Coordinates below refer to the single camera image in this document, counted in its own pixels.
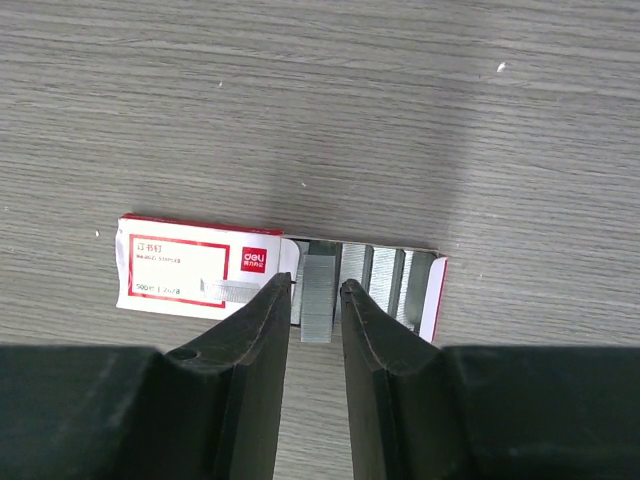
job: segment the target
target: red square label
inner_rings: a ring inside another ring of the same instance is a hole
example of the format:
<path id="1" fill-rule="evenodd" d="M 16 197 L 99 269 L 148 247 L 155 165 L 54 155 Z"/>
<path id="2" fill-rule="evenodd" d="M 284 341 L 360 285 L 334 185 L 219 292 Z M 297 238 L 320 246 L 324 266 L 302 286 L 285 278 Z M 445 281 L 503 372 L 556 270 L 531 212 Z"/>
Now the red square label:
<path id="1" fill-rule="evenodd" d="M 264 273 L 267 269 L 267 249 L 242 247 L 242 266 L 244 272 Z"/>

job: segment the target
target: brand logo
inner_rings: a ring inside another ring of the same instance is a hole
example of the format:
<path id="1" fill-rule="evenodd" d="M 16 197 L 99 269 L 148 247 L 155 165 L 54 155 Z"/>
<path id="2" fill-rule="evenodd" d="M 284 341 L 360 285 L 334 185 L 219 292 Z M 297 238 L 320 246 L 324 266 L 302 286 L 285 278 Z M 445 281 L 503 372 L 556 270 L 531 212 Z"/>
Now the brand logo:
<path id="1" fill-rule="evenodd" d="M 244 272 L 264 273 L 267 269 L 267 250 L 265 248 L 242 247 L 242 266 Z"/>

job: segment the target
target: wood grain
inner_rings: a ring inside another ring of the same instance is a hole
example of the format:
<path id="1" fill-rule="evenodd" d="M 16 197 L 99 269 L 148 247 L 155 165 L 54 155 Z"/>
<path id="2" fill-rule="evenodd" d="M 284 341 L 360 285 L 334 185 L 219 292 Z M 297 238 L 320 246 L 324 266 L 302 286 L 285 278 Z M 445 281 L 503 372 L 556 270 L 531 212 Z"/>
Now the wood grain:
<path id="1" fill-rule="evenodd" d="M 134 210 L 439 248 L 439 344 L 637 344 L 639 21 L 630 0 L 5 0 L 0 339 L 208 328 L 114 308 Z M 340 346 L 291 348 L 277 477 L 348 478 Z"/>

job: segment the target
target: red logo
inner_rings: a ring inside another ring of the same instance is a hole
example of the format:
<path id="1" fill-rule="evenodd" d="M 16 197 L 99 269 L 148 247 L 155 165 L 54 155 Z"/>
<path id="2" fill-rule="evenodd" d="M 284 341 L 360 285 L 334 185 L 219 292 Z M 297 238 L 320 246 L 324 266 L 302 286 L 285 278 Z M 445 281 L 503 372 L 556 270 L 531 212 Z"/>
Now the red logo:
<path id="1" fill-rule="evenodd" d="M 242 247 L 242 266 L 244 272 L 264 273 L 267 269 L 267 250 L 265 248 Z"/>

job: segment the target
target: red and white box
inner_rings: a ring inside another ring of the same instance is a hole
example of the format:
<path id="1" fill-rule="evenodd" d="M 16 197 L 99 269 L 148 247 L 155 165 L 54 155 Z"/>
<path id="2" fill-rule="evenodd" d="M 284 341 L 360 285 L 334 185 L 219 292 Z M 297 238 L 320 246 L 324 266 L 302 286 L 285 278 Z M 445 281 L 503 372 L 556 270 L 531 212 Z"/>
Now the red and white box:
<path id="1" fill-rule="evenodd" d="M 276 273 L 290 272 L 295 280 L 300 250 L 281 235 L 124 215 L 116 234 L 116 306 L 223 320 Z"/>

